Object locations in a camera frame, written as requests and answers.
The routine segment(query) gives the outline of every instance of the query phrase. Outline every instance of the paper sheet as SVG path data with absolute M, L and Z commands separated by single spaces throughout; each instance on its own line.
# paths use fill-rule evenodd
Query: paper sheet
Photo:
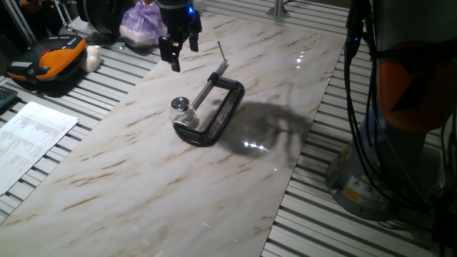
M 77 123 L 75 117 L 30 102 L 0 128 L 0 195 Z

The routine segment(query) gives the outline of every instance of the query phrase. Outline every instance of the marble tabletop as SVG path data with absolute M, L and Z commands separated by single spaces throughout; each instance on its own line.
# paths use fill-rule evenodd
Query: marble tabletop
M 212 13 L 181 73 L 160 62 L 0 226 L 0 256 L 259 256 L 343 39 Z M 184 143 L 170 102 L 222 62 L 246 88 L 220 141 Z M 197 111 L 204 127 L 226 92 Z

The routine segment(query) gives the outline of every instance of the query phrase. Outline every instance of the purple plastic bag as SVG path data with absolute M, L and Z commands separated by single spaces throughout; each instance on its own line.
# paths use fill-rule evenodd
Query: purple plastic bag
M 121 35 L 137 46 L 158 45 L 159 37 L 165 36 L 166 30 L 159 7 L 145 4 L 144 0 L 138 1 L 135 7 L 124 13 L 119 27 Z

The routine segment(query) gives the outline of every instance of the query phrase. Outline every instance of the clamp handle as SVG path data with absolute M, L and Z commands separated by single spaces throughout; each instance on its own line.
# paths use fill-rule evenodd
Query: clamp handle
M 244 86 L 238 81 L 221 77 L 216 72 L 212 73 L 210 80 L 213 81 L 213 86 L 227 89 L 228 93 L 205 130 L 196 131 L 180 123 L 175 122 L 173 124 L 179 138 L 192 146 L 208 147 L 214 145 L 221 137 L 244 96 Z

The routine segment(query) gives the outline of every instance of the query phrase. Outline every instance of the metal slatted floor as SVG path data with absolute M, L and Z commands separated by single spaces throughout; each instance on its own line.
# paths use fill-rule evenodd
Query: metal slatted floor
M 291 17 L 285 20 L 275 20 L 266 15 L 273 6 L 273 0 L 208 0 L 206 10 L 334 36 L 346 36 L 348 9 L 303 2 L 304 4 L 291 3 L 286 6 Z M 28 171 L 7 195 L 0 198 L 0 222 L 159 60 L 156 52 L 150 56 L 139 56 L 128 49 L 102 49 L 102 55 L 105 62 L 100 70 L 81 76 L 82 80 L 74 84 L 75 89 L 64 98 L 50 99 L 30 94 L 13 82 L 7 82 L 7 87 L 19 91 L 21 101 L 0 116 L 0 126 L 28 101 L 77 116 L 80 123 Z M 327 193 L 325 173 L 328 164 L 352 139 L 346 113 L 343 58 L 342 53 L 261 255 L 430 256 L 431 235 L 427 229 L 405 230 L 395 221 L 377 223 L 359 219 L 345 212 Z M 370 72 L 371 62 L 362 46 L 351 67 L 351 94 L 359 122 L 365 114 Z M 438 148 L 439 136 L 439 131 L 430 132 L 426 143 Z

